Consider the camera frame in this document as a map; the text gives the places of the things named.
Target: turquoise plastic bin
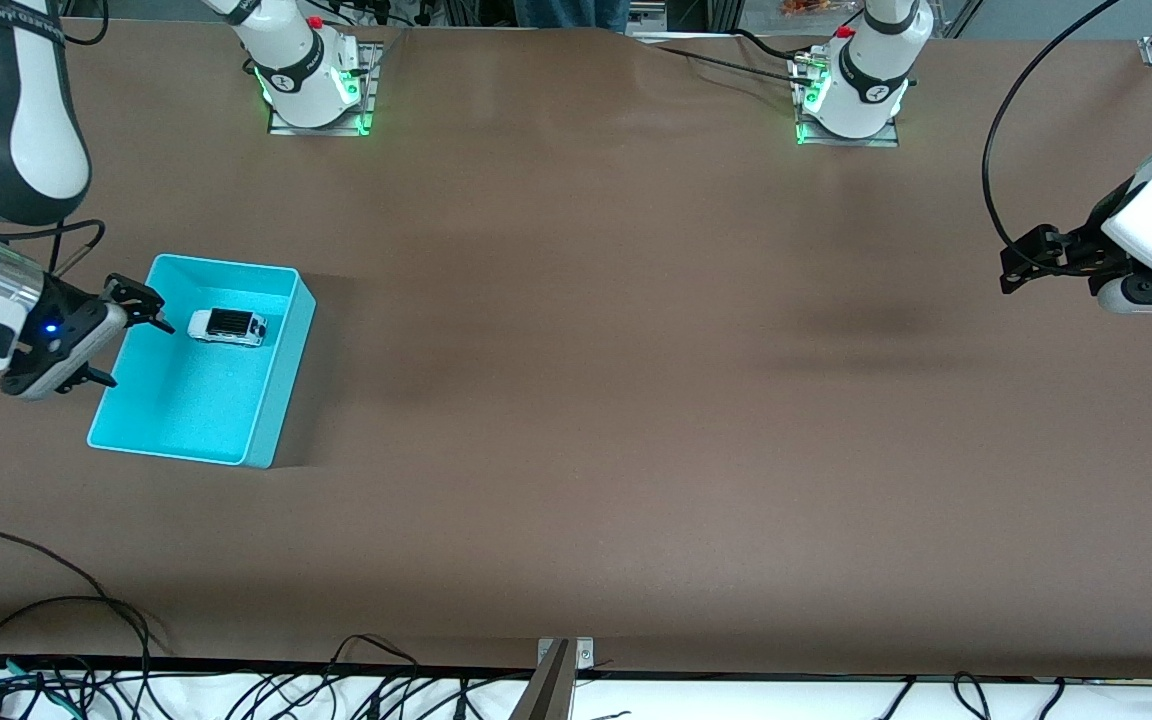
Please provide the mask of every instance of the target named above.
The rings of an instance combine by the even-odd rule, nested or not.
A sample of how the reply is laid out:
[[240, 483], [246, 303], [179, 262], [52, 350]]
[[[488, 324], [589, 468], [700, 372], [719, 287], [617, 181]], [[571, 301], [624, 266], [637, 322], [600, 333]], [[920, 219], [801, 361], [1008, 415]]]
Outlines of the turquoise plastic bin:
[[[314, 319], [314, 296], [293, 268], [159, 255], [146, 285], [177, 329], [127, 332], [88, 432], [100, 450], [138, 452], [221, 465], [270, 468]], [[195, 310], [227, 306], [264, 316], [260, 347], [198, 342]]]

